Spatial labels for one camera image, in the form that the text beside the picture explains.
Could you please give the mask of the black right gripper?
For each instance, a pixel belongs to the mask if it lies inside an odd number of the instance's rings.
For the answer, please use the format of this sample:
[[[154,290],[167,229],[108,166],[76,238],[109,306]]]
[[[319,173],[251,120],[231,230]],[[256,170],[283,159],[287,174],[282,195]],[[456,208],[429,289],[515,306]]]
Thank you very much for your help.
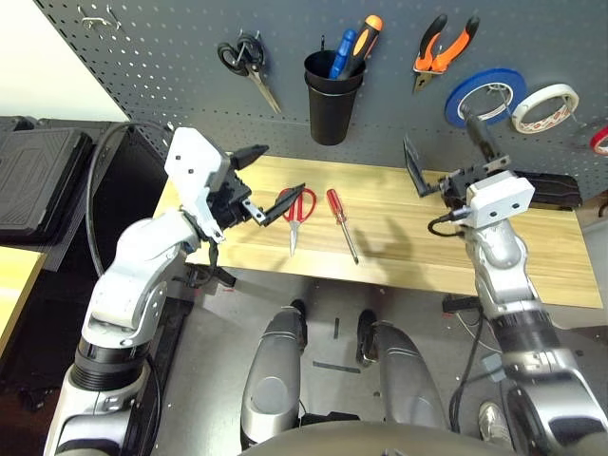
[[[468,104],[461,105],[461,112],[469,138],[480,149],[488,163],[460,168],[441,178],[439,185],[430,184],[423,176],[418,162],[419,154],[414,144],[408,136],[403,139],[406,167],[418,196],[423,198],[440,190],[442,199],[449,209],[460,209],[465,206],[466,190],[470,185],[506,170],[511,163],[509,157],[498,158],[498,147],[487,125]]]

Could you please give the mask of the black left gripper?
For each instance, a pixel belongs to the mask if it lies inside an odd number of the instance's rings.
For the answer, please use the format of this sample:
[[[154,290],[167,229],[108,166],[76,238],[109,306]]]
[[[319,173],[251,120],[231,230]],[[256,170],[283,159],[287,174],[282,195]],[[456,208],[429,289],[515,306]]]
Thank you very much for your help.
[[[280,218],[303,193],[305,184],[288,187],[281,191],[275,204],[262,211],[249,197],[251,188],[238,176],[236,169],[244,169],[269,150],[266,144],[254,144],[240,148],[230,155],[231,166],[217,192],[210,193],[207,202],[213,218],[220,228],[232,228],[250,218],[259,226],[268,226]]]

